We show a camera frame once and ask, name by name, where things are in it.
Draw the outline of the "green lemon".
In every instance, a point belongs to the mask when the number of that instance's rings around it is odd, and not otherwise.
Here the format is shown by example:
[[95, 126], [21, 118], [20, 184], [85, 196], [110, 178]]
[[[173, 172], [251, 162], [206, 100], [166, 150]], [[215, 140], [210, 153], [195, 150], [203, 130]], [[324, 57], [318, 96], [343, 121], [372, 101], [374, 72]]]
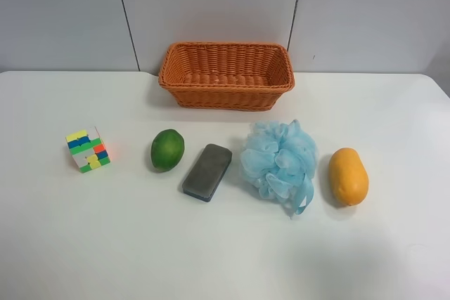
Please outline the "green lemon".
[[170, 171], [181, 161], [184, 150], [183, 136], [174, 129], [166, 129], [153, 139], [150, 160], [157, 171]]

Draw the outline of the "grey blue whiteboard eraser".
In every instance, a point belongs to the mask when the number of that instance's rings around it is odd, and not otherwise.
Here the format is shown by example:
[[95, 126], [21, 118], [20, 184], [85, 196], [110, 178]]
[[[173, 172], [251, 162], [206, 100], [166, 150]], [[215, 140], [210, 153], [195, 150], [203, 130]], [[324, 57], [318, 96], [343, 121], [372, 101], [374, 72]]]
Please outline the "grey blue whiteboard eraser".
[[208, 144], [182, 183], [184, 194], [209, 202], [232, 160], [232, 152], [219, 145]]

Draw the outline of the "orange woven wicker basket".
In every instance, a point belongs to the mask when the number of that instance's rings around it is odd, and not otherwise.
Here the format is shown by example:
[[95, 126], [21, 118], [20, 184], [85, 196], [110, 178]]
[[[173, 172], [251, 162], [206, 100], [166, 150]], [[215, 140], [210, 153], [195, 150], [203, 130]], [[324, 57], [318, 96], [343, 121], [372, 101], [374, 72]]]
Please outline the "orange woven wicker basket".
[[274, 43], [177, 42], [159, 85], [181, 107], [267, 111], [295, 86], [287, 50]]

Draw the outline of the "light blue mesh bath sponge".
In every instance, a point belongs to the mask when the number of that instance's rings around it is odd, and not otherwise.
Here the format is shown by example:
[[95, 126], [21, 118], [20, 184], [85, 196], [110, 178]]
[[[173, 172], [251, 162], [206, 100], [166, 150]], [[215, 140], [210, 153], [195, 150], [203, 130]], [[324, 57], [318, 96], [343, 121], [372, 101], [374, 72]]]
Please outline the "light blue mesh bath sponge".
[[286, 124], [258, 121], [240, 154], [240, 174], [263, 200], [282, 204], [300, 215], [314, 198], [318, 149], [298, 120]]

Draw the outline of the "yellow mango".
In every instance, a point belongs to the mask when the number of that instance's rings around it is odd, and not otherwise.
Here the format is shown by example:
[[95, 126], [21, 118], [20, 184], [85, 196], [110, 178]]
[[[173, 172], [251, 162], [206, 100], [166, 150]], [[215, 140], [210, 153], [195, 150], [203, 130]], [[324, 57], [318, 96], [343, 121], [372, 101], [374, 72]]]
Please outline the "yellow mango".
[[345, 206], [360, 204], [368, 194], [368, 174], [352, 148], [341, 148], [332, 155], [328, 177], [334, 197]]

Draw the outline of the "multicoloured twisty puzzle cube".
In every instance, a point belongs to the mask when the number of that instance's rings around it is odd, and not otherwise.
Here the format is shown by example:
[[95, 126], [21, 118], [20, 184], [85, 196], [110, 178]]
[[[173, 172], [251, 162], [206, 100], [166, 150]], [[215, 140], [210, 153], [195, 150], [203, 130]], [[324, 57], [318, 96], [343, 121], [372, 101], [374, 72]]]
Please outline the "multicoloured twisty puzzle cube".
[[110, 163], [110, 156], [98, 129], [93, 126], [65, 137], [68, 150], [79, 171], [86, 173]]

